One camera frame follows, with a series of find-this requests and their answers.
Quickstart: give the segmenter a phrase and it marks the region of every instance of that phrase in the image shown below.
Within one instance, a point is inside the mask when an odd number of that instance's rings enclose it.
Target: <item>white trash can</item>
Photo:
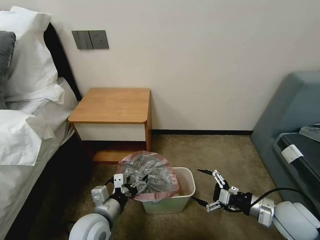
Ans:
[[[190,197],[196,191],[194,179],[191,171],[184,167],[174,167],[174,173],[179,183],[179,194],[169,198],[162,199],[157,203],[142,202],[144,210],[148,214],[179,213],[187,205]]]

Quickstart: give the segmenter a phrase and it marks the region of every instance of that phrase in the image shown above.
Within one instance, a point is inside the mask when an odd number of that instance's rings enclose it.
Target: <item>pink trash bag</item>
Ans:
[[[117,173],[130,176],[132,184],[148,175],[147,188],[144,193],[133,199],[146,202],[158,202],[173,196],[179,191],[176,175],[169,162],[157,153],[139,151],[131,153],[118,163]]]

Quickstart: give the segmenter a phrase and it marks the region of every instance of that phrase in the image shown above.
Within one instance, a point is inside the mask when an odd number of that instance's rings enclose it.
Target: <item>white tag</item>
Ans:
[[[284,159],[287,161],[287,163],[291,163],[293,160],[296,160],[299,157],[303,157],[303,154],[294,144],[291,144],[289,147],[285,148],[281,152],[281,154],[284,157]]]

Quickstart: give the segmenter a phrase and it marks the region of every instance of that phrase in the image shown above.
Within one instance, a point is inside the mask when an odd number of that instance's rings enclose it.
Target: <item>white drawer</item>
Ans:
[[[75,123],[82,140],[146,141],[144,124]]]

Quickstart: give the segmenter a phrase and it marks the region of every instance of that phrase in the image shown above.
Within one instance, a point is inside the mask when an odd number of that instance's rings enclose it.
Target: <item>dark cushion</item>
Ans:
[[[5,84],[8,80],[16,35],[13,32],[0,31],[0,109],[6,109],[4,101]]]

